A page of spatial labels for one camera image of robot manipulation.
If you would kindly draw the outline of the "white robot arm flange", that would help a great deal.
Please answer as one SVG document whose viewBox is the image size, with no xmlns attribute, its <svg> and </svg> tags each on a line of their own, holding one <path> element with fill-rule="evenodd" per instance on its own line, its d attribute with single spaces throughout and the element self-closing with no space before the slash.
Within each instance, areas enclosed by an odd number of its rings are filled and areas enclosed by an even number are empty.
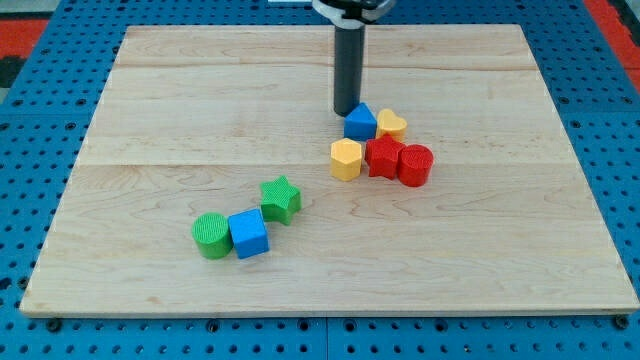
<svg viewBox="0 0 640 360">
<path fill-rule="evenodd" d="M 312 8 L 334 26 L 356 30 L 376 23 L 391 11 L 396 0 L 313 0 Z"/>
</svg>

